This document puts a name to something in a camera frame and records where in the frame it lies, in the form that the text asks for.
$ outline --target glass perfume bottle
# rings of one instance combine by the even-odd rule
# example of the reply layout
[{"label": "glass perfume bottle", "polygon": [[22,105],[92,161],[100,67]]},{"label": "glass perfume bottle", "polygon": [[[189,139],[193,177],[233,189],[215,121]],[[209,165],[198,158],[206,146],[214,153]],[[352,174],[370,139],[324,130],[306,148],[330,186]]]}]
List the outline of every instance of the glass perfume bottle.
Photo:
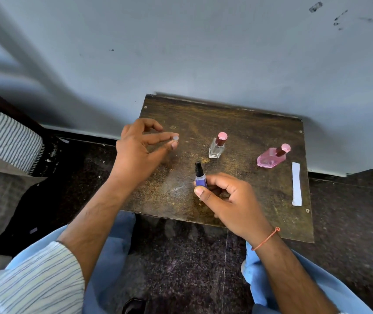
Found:
[{"label": "glass perfume bottle", "polygon": [[211,159],[217,159],[223,153],[225,145],[224,143],[227,140],[226,132],[220,132],[216,138],[213,139],[213,142],[210,145],[208,150],[208,157]]},{"label": "glass perfume bottle", "polygon": [[262,153],[257,160],[257,165],[268,169],[280,164],[285,160],[285,155],[291,151],[291,147],[284,143],[279,148],[269,148]]}]

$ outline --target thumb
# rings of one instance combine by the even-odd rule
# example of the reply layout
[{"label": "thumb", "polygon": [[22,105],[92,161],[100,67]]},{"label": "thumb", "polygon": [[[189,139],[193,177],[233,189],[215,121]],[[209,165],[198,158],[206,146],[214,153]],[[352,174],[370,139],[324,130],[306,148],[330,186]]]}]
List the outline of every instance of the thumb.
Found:
[{"label": "thumb", "polygon": [[220,217],[223,208],[226,206],[226,202],[220,197],[216,196],[211,190],[197,186],[194,188],[194,193],[197,195],[214,213]]},{"label": "thumb", "polygon": [[178,147],[178,141],[171,140],[166,143],[164,146],[158,148],[156,151],[149,154],[149,159],[158,166],[165,156],[172,150]]}]

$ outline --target orange thread bracelet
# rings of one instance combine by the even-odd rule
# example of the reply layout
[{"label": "orange thread bracelet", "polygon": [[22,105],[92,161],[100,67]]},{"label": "orange thread bracelet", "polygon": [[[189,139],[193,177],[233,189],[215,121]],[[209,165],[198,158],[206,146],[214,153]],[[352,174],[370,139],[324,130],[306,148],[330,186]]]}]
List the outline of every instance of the orange thread bracelet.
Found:
[{"label": "orange thread bracelet", "polygon": [[270,234],[263,242],[261,242],[256,248],[252,248],[252,251],[255,251],[257,248],[261,247],[264,243],[266,243],[269,238],[275,235],[276,232],[279,232],[281,229],[279,227],[275,227],[275,230]]}]

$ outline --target striped cushion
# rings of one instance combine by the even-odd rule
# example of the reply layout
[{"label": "striped cushion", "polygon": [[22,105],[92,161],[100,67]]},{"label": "striped cushion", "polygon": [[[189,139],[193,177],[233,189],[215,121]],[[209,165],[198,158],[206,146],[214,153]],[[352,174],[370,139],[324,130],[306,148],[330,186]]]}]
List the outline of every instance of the striped cushion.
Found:
[{"label": "striped cushion", "polygon": [[0,112],[0,159],[30,174],[43,151],[38,134]]}]

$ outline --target dark granite floor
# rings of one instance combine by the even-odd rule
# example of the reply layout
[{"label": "dark granite floor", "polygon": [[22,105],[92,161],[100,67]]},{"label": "dark granite floor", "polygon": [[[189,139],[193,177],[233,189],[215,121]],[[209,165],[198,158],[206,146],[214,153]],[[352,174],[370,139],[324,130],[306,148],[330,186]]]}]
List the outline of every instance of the dark granite floor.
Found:
[{"label": "dark granite floor", "polygon": [[[33,186],[0,238],[15,255],[68,222],[107,178],[112,146],[70,141],[55,174]],[[373,170],[347,178],[310,178],[315,244],[287,244],[342,280],[373,309]],[[37,232],[29,234],[37,227]],[[107,310],[121,313],[131,297],[148,313],[249,313],[252,296],[240,265],[244,241],[226,229],[137,216],[120,280]]]}]

